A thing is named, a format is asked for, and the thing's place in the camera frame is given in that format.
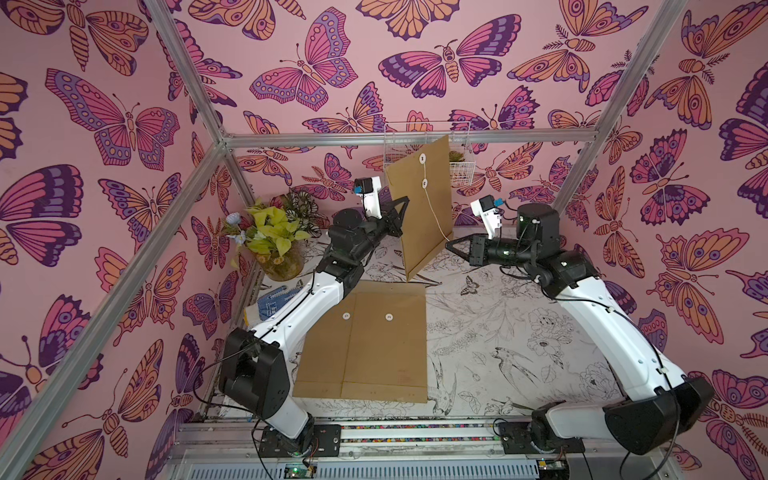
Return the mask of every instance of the mounting plate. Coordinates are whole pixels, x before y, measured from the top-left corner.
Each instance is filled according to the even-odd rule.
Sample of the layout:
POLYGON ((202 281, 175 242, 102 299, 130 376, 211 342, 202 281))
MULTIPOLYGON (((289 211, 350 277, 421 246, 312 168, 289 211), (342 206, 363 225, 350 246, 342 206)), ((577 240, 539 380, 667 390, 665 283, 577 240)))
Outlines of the mounting plate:
MULTIPOLYGON (((530 422, 503 422, 497 423, 502 437, 504 453, 533 453, 540 454, 531 443, 531 433, 528 431, 530 422)), ((556 439, 551 441, 554 453, 584 453, 584 443, 581 439, 556 439)))
MULTIPOLYGON (((264 429, 259 444, 261 458, 293 458, 293 455, 280 448, 277 430, 264 429)), ((312 445, 317 441, 317 450, 313 457, 338 457, 341 443, 341 425, 315 425, 312 445)))

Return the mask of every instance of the butterfly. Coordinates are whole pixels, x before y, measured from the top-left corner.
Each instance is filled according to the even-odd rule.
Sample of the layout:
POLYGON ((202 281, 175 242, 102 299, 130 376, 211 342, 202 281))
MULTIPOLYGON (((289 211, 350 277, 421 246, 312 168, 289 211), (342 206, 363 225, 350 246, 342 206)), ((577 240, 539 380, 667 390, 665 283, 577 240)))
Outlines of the butterfly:
MULTIPOLYGON (((484 108, 480 110, 488 118, 485 120, 477 114, 466 110, 451 110, 448 121, 451 123, 451 130, 518 130, 523 128, 533 128, 534 120, 531 116, 536 113, 539 104, 531 98, 531 91, 526 87, 517 87, 502 105, 498 112, 496 120, 496 109, 498 104, 493 106, 493 115, 488 115, 484 108)), ((472 151, 479 154, 488 147, 487 144, 472 144, 472 151)))
MULTIPOLYGON (((235 103, 234 100, 211 87, 211 85, 216 84, 215 80, 211 77, 240 78, 243 74, 237 70, 233 70, 231 67, 227 67, 219 61, 213 60, 212 58, 205 58, 203 49, 197 44, 197 40, 192 36, 187 24, 181 20, 175 20, 175 22, 181 40, 184 41, 184 46, 187 48, 187 53, 189 53, 190 58, 192 59, 197 74, 200 75, 200 81, 203 84, 203 89, 208 94, 208 99, 215 104, 236 107, 237 103, 235 103)), ((165 42, 163 42, 163 38, 160 36, 160 32, 157 33, 157 40, 160 41, 160 46, 163 48, 163 53, 165 53, 165 58, 170 67, 170 76, 168 77, 168 100, 176 100, 179 93, 182 91, 184 91, 185 97, 188 96, 189 92, 187 91, 187 86, 184 84, 184 80, 179 74, 175 60, 166 48, 165 42)), ((190 119, 193 124, 197 119, 197 106, 192 102, 192 98, 190 98, 190 119)))
POLYGON ((664 352, 667 346, 667 317, 660 311, 652 309, 647 317, 640 318, 637 322, 637 328, 643 333, 643 336, 656 347, 659 352, 664 352))
POLYGON ((240 272, 240 281, 245 286, 248 283, 248 276, 250 275, 250 269, 253 268, 253 260, 250 262, 243 257, 242 253, 237 254, 237 269, 240 272))
POLYGON ((497 192, 502 191, 502 181, 499 177, 508 178, 509 180, 522 180, 531 174, 533 171, 534 157, 541 150, 541 142, 531 142, 523 145, 508 157, 506 157, 498 167, 494 170, 493 164, 496 162, 496 158, 502 155, 506 150, 493 159, 493 164, 490 167, 485 168, 485 172, 475 172, 472 178, 472 182, 467 187, 459 188, 456 193, 464 195, 465 197, 472 197, 482 190, 485 186, 485 178, 488 178, 488 182, 491 184, 497 192))
MULTIPOLYGON (((326 82, 344 88, 357 78, 352 65, 344 58, 350 41, 344 33, 346 15, 334 7, 328 8, 312 23, 304 41, 304 57, 296 62, 298 68, 281 67, 259 75, 250 86, 256 98, 272 98, 284 104, 296 100, 318 111, 328 101, 326 82)), ((296 56, 299 56, 296 44, 296 56)))
POLYGON ((154 187, 152 194, 143 188, 149 198, 117 180, 101 178, 98 183, 112 202, 115 213, 121 219, 128 220, 128 230, 136 244, 134 252, 137 252, 181 191, 181 174, 175 173, 168 177, 160 186, 157 197, 154 195, 154 187))
POLYGON ((469 295, 469 294, 477 295, 478 294, 478 287, 480 286, 480 284, 475 282, 472 279, 472 277, 470 277, 469 275, 467 275, 467 278, 465 278, 465 282, 466 282, 467 286, 465 286, 462 289, 461 295, 462 296, 469 295))
MULTIPOLYGON (((255 115, 249 111, 244 111, 243 116, 250 130, 256 135, 279 134, 277 126, 266 118, 255 115)), ((303 154, 314 147, 259 147, 248 150, 249 154, 244 157, 238 157, 237 161, 240 168, 248 172, 262 172, 265 175, 273 177, 282 177, 286 185, 293 183, 290 172, 276 161, 288 161, 285 154, 303 154)))
MULTIPOLYGON (((45 375, 50 376, 56 370, 91 319, 90 313, 83 313, 80 310, 80 302, 65 295, 59 295, 53 302, 40 329, 37 365, 32 363, 27 336, 22 336, 22 342, 27 347, 26 363, 15 363, 6 356, 0 356, 0 361, 25 369, 27 381, 38 393, 48 381, 45 375)), ((80 382, 78 389, 85 390, 90 384, 99 380, 99 372, 104 368, 101 364, 103 358, 104 356, 99 354, 88 374, 80 382)), ((0 446, 15 424, 21 420, 30 403, 31 395, 24 380, 12 373, 0 372, 0 446)))
POLYGON ((208 340, 216 333, 217 320, 227 323, 232 319, 232 300, 237 293, 237 272, 233 271, 224 279, 220 285, 219 293, 210 291, 213 296, 207 293, 198 293, 184 301, 182 314, 192 320, 192 325, 203 325, 203 334, 208 340))
POLYGON ((688 175, 672 178, 677 168, 683 166, 681 163, 672 170, 683 151, 686 136, 685 130, 672 130, 668 137, 656 138, 650 153, 643 155, 632 167, 632 183, 653 183, 643 190, 643 195, 653 195, 640 208, 641 219, 649 225, 661 225, 667 218, 682 225, 691 214, 700 214, 710 201, 709 196, 698 188, 669 183, 688 178, 688 175))
POLYGON ((315 184, 299 185, 294 190, 307 192, 320 200, 324 200, 330 195, 332 200, 340 202, 344 200, 344 194, 352 191, 354 188, 354 181, 350 180, 352 174, 341 166, 339 158, 334 154, 326 154, 325 174, 315 165, 312 166, 312 169, 317 174, 317 177, 305 177, 302 175, 302 178, 315 184))
POLYGON ((554 194, 560 191, 560 187, 563 186, 568 172, 571 171, 571 164, 568 163, 568 158, 571 158, 571 156, 559 157, 554 161, 549 169, 549 180, 543 180, 539 176, 538 182, 541 185, 513 190, 509 192, 509 198, 519 198, 524 202, 537 204, 551 204, 554 202, 554 194))
POLYGON ((474 55, 506 55, 518 37, 520 21, 520 15, 514 14, 494 18, 467 35, 456 51, 450 46, 456 40, 435 47, 442 48, 442 55, 431 51, 406 51, 382 60, 379 70, 385 78, 403 88, 416 82, 411 90, 414 98, 445 96, 445 76, 456 83, 459 70, 467 83, 477 87, 483 78, 499 73, 502 63, 494 58, 474 55))
POLYGON ((640 142, 643 141, 643 134, 639 131, 623 131, 625 128, 630 128, 629 125, 621 126, 621 117, 619 121, 611 129, 611 133, 608 135, 608 139, 605 141, 605 148, 603 153, 605 154, 610 150, 608 155, 608 164, 613 165, 619 161, 621 154, 625 151, 635 149, 640 142))
POLYGON ((589 228, 589 214, 587 213, 587 207, 584 205, 584 202, 589 201, 590 195, 587 195, 586 193, 587 190, 592 187, 594 181, 597 180, 598 173, 599 171, 597 165, 595 165, 592 170, 587 171, 587 173, 584 175, 584 179, 581 181, 581 184, 576 189, 576 193, 565 207, 565 214, 568 215, 568 218, 576 222, 576 224, 581 227, 584 232, 586 232, 587 228, 589 228))
MULTIPOLYGON (((80 9, 83 2, 66 5, 66 16, 73 24, 69 27, 72 53, 82 71, 88 63, 88 36, 86 25, 96 48, 110 67, 123 75, 133 75, 136 59, 131 56, 147 40, 149 27, 144 20, 127 12, 107 10, 88 15, 80 9)), ((27 0, 0 2, 5 15, 18 27, 37 35, 55 33, 65 18, 65 4, 57 0, 27 0)))
POLYGON ((230 251, 230 239, 221 233, 221 219, 214 228, 208 217, 207 229, 195 216, 192 216, 191 222, 192 231, 197 235, 197 252, 204 256, 205 267, 211 270, 218 263, 219 268, 224 268, 227 252, 230 251))
POLYGON ((619 217, 621 211, 621 201, 624 198, 624 167, 616 169, 614 176, 611 178, 611 182, 605 189, 605 193, 598 194, 598 198, 594 201, 594 210, 598 216, 608 223, 599 226, 595 231, 595 235, 608 235, 603 245, 603 260, 610 266, 618 265, 625 269, 627 272, 635 275, 637 278, 643 278, 645 276, 645 267, 637 252, 629 243, 629 240, 619 230, 625 230, 624 224, 621 219, 629 211, 629 198, 627 198, 627 211, 624 215, 619 217))
MULTIPOLYGON (((420 111, 411 110, 408 113, 408 120, 406 122, 406 131, 427 132, 433 131, 434 125, 429 123, 429 119, 424 116, 420 111)), ((394 144, 387 153, 387 163, 391 164, 398 160, 402 160, 408 157, 413 152, 417 151, 423 145, 415 144, 394 144)), ((384 171, 384 155, 376 155, 375 157, 366 158, 362 161, 362 164, 368 168, 372 168, 376 171, 384 171)))
POLYGON ((699 417, 699 422, 707 424, 710 441, 733 459, 744 478, 763 480, 760 464, 737 427, 762 452, 765 445, 750 427, 764 427, 768 419, 760 413, 738 413, 734 408, 756 409, 767 404, 768 379, 758 375, 741 379, 724 370, 714 370, 711 381, 703 372, 688 372, 688 376, 704 377, 715 389, 714 398, 699 417))
MULTIPOLYGON (((306 20, 301 5, 296 0, 275 0, 275 3, 302 20, 306 20)), ((221 0, 193 0, 189 6, 192 18, 218 25, 237 27, 244 21, 243 35, 253 40, 267 40, 275 31, 275 13, 270 0, 244 0, 243 2, 222 2, 221 0)))
POLYGON ((714 67, 728 58, 728 53, 718 54, 746 37, 767 19, 768 2, 765 1, 739 5, 726 15, 722 22, 720 17, 715 15, 704 20, 701 25, 691 24, 691 13, 688 10, 683 17, 680 33, 683 46, 701 60, 712 58, 706 65, 695 58, 681 61, 677 67, 683 73, 692 75, 662 84, 650 94, 645 108, 650 107, 656 100, 661 100, 667 110, 677 107, 677 116, 683 122, 707 130, 712 126, 712 108, 704 83, 697 74, 701 73, 707 83, 713 84, 714 75, 707 67, 714 67))
POLYGON ((128 165, 131 151, 138 149, 146 168, 163 170, 163 147, 174 143, 174 133, 180 128, 174 112, 147 108, 134 119, 133 108, 127 111, 123 106, 123 116, 118 106, 96 87, 53 68, 48 69, 45 86, 64 102, 73 122, 96 132, 94 140, 104 165, 128 165))
POLYGON ((701 460, 691 455, 690 452, 679 446, 677 443, 672 445, 672 455, 683 470, 687 471, 701 468, 701 460))
MULTIPOLYGON (((197 165, 203 161, 204 156, 205 152, 203 151, 203 145, 197 138, 197 134, 192 132, 192 163, 195 167, 197 167, 197 165)), ((203 191, 200 192, 200 195, 197 196, 195 201, 199 202, 200 200, 203 200, 205 194, 209 191, 211 196, 218 192, 219 207, 221 207, 221 211, 224 212, 224 215, 229 215, 230 212, 227 210, 227 200, 230 199, 229 189, 231 186, 232 175, 230 175, 229 169, 223 165, 220 165, 216 167, 214 174, 210 176, 210 180, 205 182, 203 191)))
MULTIPOLYGON (((592 263, 592 266, 594 266, 594 268, 600 272, 600 269, 594 265, 592 259, 589 257, 589 253, 587 253, 587 251, 581 245, 574 243, 574 250, 581 253, 581 255, 583 255, 589 263, 592 263)), ((624 313, 629 315, 630 313, 637 310, 637 301, 635 301, 634 297, 632 297, 632 295, 626 291, 624 287, 618 283, 611 282, 610 280, 603 280, 603 283, 605 283, 606 290, 608 290, 614 300, 616 300, 616 303, 619 304, 624 313)))
MULTIPOLYGON (((134 374, 128 381, 117 411, 112 405, 96 417, 80 415, 61 427, 67 428, 72 422, 83 417, 102 420, 103 426, 90 430, 39 452, 22 477, 33 478, 95 478, 104 457, 104 440, 109 436, 109 444, 121 457, 128 457, 128 434, 120 421, 142 422, 152 415, 160 403, 161 386, 157 384, 160 365, 163 361, 163 340, 159 339, 144 354, 134 374)), ((123 370, 117 384, 127 369, 123 370)))
POLYGON ((472 208, 467 204, 453 202, 452 216, 453 224, 457 227, 473 227, 478 224, 475 214, 472 213, 472 208))
POLYGON ((318 134, 362 134, 365 132, 386 131, 386 118, 382 115, 384 104, 379 98, 376 85, 370 81, 357 94, 352 114, 345 110, 345 119, 339 118, 311 118, 302 125, 318 134))
POLYGON ((165 423, 157 434, 154 441, 152 452, 149 455, 147 463, 147 472, 144 474, 144 480, 154 480, 165 466, 168 460, 170 450, 176 445, 176 433, 179 428, 189 422, 194 416, 194 411, 185 408, 192 403, 194 399, 191 395, 192 390, 197 391, 203 386, 203 376, 201 373, 205 368, 205 357, 200 356, 200 347, 194 337, 186 333, 181 339, 179 353, 176 357, 176 395, 170 392, 170 403, 166 412, 173 408, 165 423))
MULTIPOLYGON (((669 241, 662 240, 661 235, 656 235, 661 242, 661 260, 667 267, 667 271, 659 273, 653 292, 667 306, 675 306, 677 314, 685 319, 685 323, 693 327, 699 335, 704 335, 707 342, 723 344, 723 330, 717 321, 717 316, 712 307, 704 298, 704 295, 694 284, 699 283, 703 276, 700 272, 720 265, 741 250, 750 236, 742 233, 737 228, 725 231, 722 228, 706 231, 699 235, 693 235, 690 240, 684 237, 673 237, 669 241)), ((710 295, 714 293, 704 289, 710 295)))
MULTIPOLYGON (((567 111, 564 110, 553 110, 549 112, 548 120, 549 125, 552 128, 595 128, 595 125, 598 124, 598 120, 600 120, 600 112, 601 110, 594 111, 590 113, 586 118, 584 118, 584 115, 581 114, 581 112, 576 112, 576 115, 581 117, 581 120, 576 120, 576 117, 569 114, 567 111)), ((557 147, 558 145, 562 145, 565 142, 563 141, 553 141, 552 144, 557 147)))
MULTIPOLYGON (((72 165, 51 165, 17 180, 0 197, 0 220, 76 218, 80 214, 83 179, 72 165)), ((56 266, 61 251, 76 245, 80 229, 68 222, 31 220, 0 228, 0 260, 18 263, 14 241, 45 266, 56 266)))
POLYGON ((366 17, 387 19, 387 30, 403 40, 421 38, 429 22, 448 22, 459 0, 362 0, 356 7, 366 17))
POLYGON ((560 25, 555 26, 559 40, 546 44, 544 50, 566 48, 545 53, 540 57, 526 61, 510 70, 507 76, 525 81, 542 81, 554 75, 554 81, 578 80, 578 90, 584 93, 589 85, 589 66, 576 52, 592 51, 596 45, 586 38, 609 35, 620 31, 636 22, 648 10, 640 7, 627 16, 619 15, 616 7, 605 2, 598 7, 598 0, 560 0, 560 11, 568 30, 574 35, 568 38, 568 32, 560 25))
MULTIPOLYGON (((655 70, 653 67, 653 64, 656 63, 656 60, 659 59, 659 55, 656 55, 656 58, 650 63, 650 66, 648 67, 648 73, 654 74, 655 70)), ((613 68, 626 68, 629 63, 632 61, 632 52, 630 50, 627 50, 624 53, 624 60, 623 61, 617 61, 614 64, 611 64, 611 67, 613 68)), ((601 104, 604 101, 608 101, 611 98, 611 95, 614 93, 614 89, 616 88, 616 85, 618 85, 619 80, 621 80, 621 75, 624 74, 624 70, 617 70, 609 72, 602 77, 600 77, 593 85, 592 89, 590 89, 589 93, 587 93, 587 100, 584 102, 586 105, 593 107, 597 104, 601 104)), ((632 98, 630 99, 630 102, 627 104, 627 115, 630 117, 633 117, 638 110, 640 110, 640 107, 643 106, 643 102, 645 102, 645 98, 648 95, 648 75, 643 75, 642 80, 640 81, 640 84, 635 88, 634 93, 632 94, 632 98)))
MULTIPOLYGON (((96 275, 101 280, 101 288, 103 291, 109 292, 125 271, 128 262, 106 247, 98 249, 98 257, 95 260, 96 265, 98 265, 96 275)), ((135 328, 141 326, 147 317, 150 317, 155 323, 168 323, 170 329, 173 329, 174 324, 170 321, 170 317, 176 310, 176 294, 179 293, 181 284, 184 282, 186 272, 187 255, 185 252, 181 252, 170 259, 159 275, 157 274, 157 266, 155 266, 152 277, 139 287, 128 306, 128 310, 123 313, 118 324, 120 334, 114 339, 112 345, 118 346, 120 338, 125 333, 133 332, 135 328)))
MULTIPOLYGON (((0 71, 0 97, 0 115, 18 111, 27 99, 27 82, 0 71)), ((16 149, 24 144, 21 135, 13 118, 0 117, 0 161, 16 158, 16 149)))

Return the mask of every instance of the wire basket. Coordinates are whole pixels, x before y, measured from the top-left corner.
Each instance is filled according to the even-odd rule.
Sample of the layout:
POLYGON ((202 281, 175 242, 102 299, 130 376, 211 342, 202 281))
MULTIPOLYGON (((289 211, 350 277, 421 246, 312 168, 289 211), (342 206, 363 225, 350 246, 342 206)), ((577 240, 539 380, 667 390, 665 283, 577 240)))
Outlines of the wire basket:
POLYGON ((413 154, 424 145, 443 135, 448 135, 451 152, 459 152, 463 156, 462 161, 450 162, 451 187, 468 186, 472 183, 472 177, 475 173, 475 152, 472 151, 472 144, 469 142, 469 132, 448 130, 452 125, 450 121, 431 121, 429 124, 437 124, 439 127, 444 127, 445 131, 424 131, 423 128, 426 128, 428 125, 425 122, 388 122, 386 124, 387 131, 384 133, 383 167, 387 168, 396 161, 413 154), (409 138, 401 138, 396 135, 394 130, 405 131, 411 135, 409 135, 409 138), (414 142, 412 136, 417 138, 423 137, 423 139, 414 142))

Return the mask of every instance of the purple butterfly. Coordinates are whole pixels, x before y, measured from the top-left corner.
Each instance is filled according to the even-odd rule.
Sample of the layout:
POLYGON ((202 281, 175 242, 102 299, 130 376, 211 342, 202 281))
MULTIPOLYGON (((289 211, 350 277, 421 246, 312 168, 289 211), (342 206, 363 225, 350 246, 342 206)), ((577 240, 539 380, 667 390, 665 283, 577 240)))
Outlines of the purple butterfly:
POLYGON ((72 165, 51 165, 25 175, 0 197, 0 220, 31 220, 0 228, 0 260, 18 263, 14 241, 45 266, 56 266, 65 247, 76 245, 82 234, 67 222, 45 217, 76 218, 80 214, 83 179, 72 165))
POLYGON ((632 167, 633 184, 651 184, 643 190, 643 195, 653 195, 640 208, 641 219, 649 225, 661 225, 667 218, 682 225, 691 214, 700 214, 710 201, 709 195, 698 188, 670 183, 688 178, 688 175, 672 178, 677 168, 684 165, 680 163, 672 170, 683 152, 686 136, 687 130, 672 130, 668 137, 656 138, 650 153, 632 167))
MULTIPOLYGON (((539 104, 531 98, 531 91, 523 86, 517 87, 502 105, 496 117, 496 108, 494 105, 493 115, 488 115, 484 108, 480 110, 488 118, 485 120, 477 114, 467 110, 451 110, 451 116, 448 121, 453 122, 451 130, 518 130, 524 128, 533 128, 533 116, 539 104)), ((487 144, 472 144, 472 151, 479 154, 488 147, 487 144)))
POLYGON ((710 441, 733 459, 744 478, 763 480, 752 449, 737 429, 741 429, 749 441, 762 451, 765 448, 763 442, 750 426, 762 426, 764 416, 737 413, 733 409, 756 409, 766 405, 768 379, 757 375, 741 379, 723 370, 713 371, 711 381, 703 372, 688 372, 688 376, 705 378, 715 389, 714 398, 699 417, 699 422, 707 423, 710 441))
POLYGON ((667 317, 660 311, 652 309, 645 318, 640 318, 637 322, 637 328, 643 333, 645 338, 655 346, 659 352, 664 351, 667 346, 667 317))
POLYGON ((473 227, 478 224, 478 219, 471 207, 453 202, 453 224, 457 227, 473 227))
MULTIPOLYGON (((328 101, 322 85, 343 88, 357 78, 352 65, 344 58, 349 39, 344 33, 346 15, 328 8, 312 23, 304 41, 304 57, 298 68, 282 67, 267 71, 250 86, 256 98, 272 98, 281 104, 296 100, 318 111, 328 101)), ((296 56, 299 44, 296 44, 296 56)))
POLYGON ((568 218, 576 222, 576 224, 583 228, 585 232, 587 231, 587 228, 589 228, 589 215, 587 214, 587 206, 584 205, 584 202, 589 202, 590 197, 585 194, 587 193, 587 190, 592 187, 592 184, 597 178, 598 167, 596 165, 584 176, 584 179, 581 181, 581 185, 576 189, 576 193, 572 197, 572 200, 568 202, 568 205, 565 207, 565 214, 568 215, 568 218))
POLYGON ((312 169, 317 174, 317 177, 305 177, 302 175, 302 178, 315 184, 299 185, 293 189, 307 192, 320 200, 324 200, 330 195, 332 200, 343 201, 345 199, 344 194, 349 193, 354 188, 355 182, 350 180, 352 174, 341 166, 339 158, 334 154, 326 154, 325 168, 326 173, 323 174, 319 167, 313 165, 312 169))
POLYGON ((514 14, 495 18, 469 34, 456 51, 450 47, 450 44, 456 41, 454 39, 445 46, 435 47, 442 48, 442 55, 431 51, 398 53, 382 60, 379 70, 382 75, 403 88, 408 88, 416 82, 411 90, 414 98, 424 98, 427 95, 443 97, 446 75, 452 82, 457 82, 459 70, 472 87, 477 87, 483 78, 499 73, 502 63, 494 58, 474 55, 506 55, 512 42, 518 37, 520 21, 520 15, 514 14))
MULTIPOLYGON (((587 253, 587 251, 581 245, 574 243, 574 250, 581 253, 581 255, 584 255, 584 258, 586 258, 589 263, 592 263, 592 259, 589 257, 589 253, 587 253)), ((608 290, 614 300, 616 300, 616 303, 619 304, 624 313, 628 315, 637 309, 637 302, 632 297, 632 295, 630 295, 630 293, 626 291, 621 285, 615 282, 611 282, 610 280, 603 280, 603 283, 605 283, 605 288, 608 290)))
POLYGON ((48 69, 45 87, 64 102, 73 122, 96 132, 94 140, 104 165, 128 165, 131 151, 138 149, 146 168, 163 170, 164 147, 174 144, 180 128, 174 112, 151 107, 134 116, 133 108, 127 111, 123 106, 121 110, 92 84, 53 68, 48 69))
POLYGON ((768 63, 755 72, 749 84, 744 89, 736 111, 747 117, 751 117, 762 125, 768 127, 768 63))
MULTIPOLYGON (((747 170, 768 165, 768 131, 759 125, 739 118, 726 120, 720 126, 720 138, 725 140, 720 159, 731 161, 755 154, 747 163, 747 170)), ((739 197, 748 198, 756 204, 755 211, 768 218, 768 168, 750 178, 739 187, 739 197)))
POLYGON ((232 318, 232 300, 237 292, 237 271, 231 272, 221 284, 219 293, 211 291, 198 293, 184 301, 182 314, 192 320, 193 325, 203 325, 205 339, 208 340, 218 326, 218 319, 227 323, 232 318))
POLYGON ((181 339, 179 354, 176 357, 177 394, 174 396, 171 392, 170 404, 168 404, 168 408, 173 407, 174 409, 170 411, 168 418, 165 419, 165 423, 160 428, 160 433, 157 434, 157 440, 154 441, 144 480, 154 480, 160 474, 168 460, 170 449, 176 443, 176 432, 179 431, 182 424, 192 419, 194 412, 184 407, 192 403, 193 397, 190 394, 192 390, 197 390, 203 386, 203 376, 200 374, 203 368, 205 368, 205 357, 200 356, 197 342, 188 333, 181 339))
POLYGON ((554 161, 549 170, 549 180, 542 179, 540 175, 538 182, 541 185, 513 190, 509 193, 509 198, 519 198, 523 201, 538 204, 551 204, 554 202, 554 194, 560 191, 560 187, 563 186, 568 172, 571 171, 571 164, 568 163, 569 158, 571 158, 570 155, 559 157, 554 161))

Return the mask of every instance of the black cable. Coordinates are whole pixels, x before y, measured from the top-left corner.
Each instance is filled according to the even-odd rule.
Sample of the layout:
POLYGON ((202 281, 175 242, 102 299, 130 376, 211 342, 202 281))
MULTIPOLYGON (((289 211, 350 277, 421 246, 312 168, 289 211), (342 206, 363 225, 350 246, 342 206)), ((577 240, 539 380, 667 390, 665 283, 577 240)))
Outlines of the black cable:
POLYGON ((256 445, 256 437, 253 436, 253 434, 256 432, 256 427, 259 425, 260 421, 261 419, 258 419, 256 421, 256 425, 253 426, 253 430, 250 431, 250 439, 253 440, 253 447, 256 449, 256 457, 259 459, 259 463, 261 463, 261 466, 264 469, 266 476, 268 476, 270 480, 274 480, 274 478, 272 478, 272 475, 270 474, 270 471, 266 469, 266 465, 264 465, 264 460, 262 460, 261 455, 259 455, 259 447, 256 445))
POLYGON ((594 480, 594 477, 592 476, 592 469, 589 467, 589 462, 587 462, 587 456, 584 454, 584 452, 581 453, 581 456, 584 457, 584 463, 587 464, 587 470, 589 470, 589 478, 591 478, 591 480, 594 480))
MULTIPOLYGON (((630 320, 630 318, 628 316, 624 315, 620 310, 618 310, 618 309, 616 309, 616 308, 614 308, 612 306, 608 306, 608 305, 606 305, 604 303, 600 303, 600 302, 597 302, 595 300, 586 299, 586 298, 554 298, 554 297, 549 296, 547 294, 547 292, 544 290, 543 286, 541 286, 541 285, 539 285, 539 286, 541 287, 541 293, 543 293, 544 296, 546 296, 550 300, 554 300, 554 301, 557 301, 557 302, 589 302, 589 303, 593 303, 595 305, 602 306, 603 308, 605 308, 610 313, 616 313, 617 315, 619 315, 623 319, 627 320, 630 324, 632 324, 634 326, 634 323, 632 323, 632 320, 630 320)), ((649 475, 646 475, 645 477, 643 477, 642 480, 650 480, 651 478, 653 478, 667 464, 667 460, 669 460, 670 455, 672 453, 672 447, 674 446, 674 443, 677 440, 677 433, 680 430, 680 415, 681 415, 680 404, 677 402, 677 397, 674 395, 674 392, 673 392, 674 389, 672 387, 672 382, 670 382, 669 376, 667 376, 667 373, 664 371, 664 364, 661 362, 661 356, 659 355, 658 350, 656 350, 656 347, 654 346, 654 344, 651 343, 650 340, 648 340, 648 339, 646 339, 646 341, 648 341, 648 344, 650 345, 650 349, 654 351, 654 354, 656 355, 656 360, 659 362, 659 370, 662 372, 662 375, 664 375, 664 379, 667 381, 667 386, 669 386, 669 393, 670 393, 670 395, 672 395, 672 400, 674 400, 675 416, 677 417, 677 421, 675 422, 674 434, 672 435, 672 443, 670 443, 670 448, 667 449, 667 453, 664 454, 664 458, 661 460, 661 463, 659 463, 659 465, 649 475)), ((624 480, 624 476, 622 475, 621 470, 624 467, 624 463, 626 463, 627 458, 629 458, 629 454, 630 453, 627 452, 627 454, 624 456, 624 459, 621 461, 621 465, 619 465, 619 477, 621 478, 621 480, 624 480)))

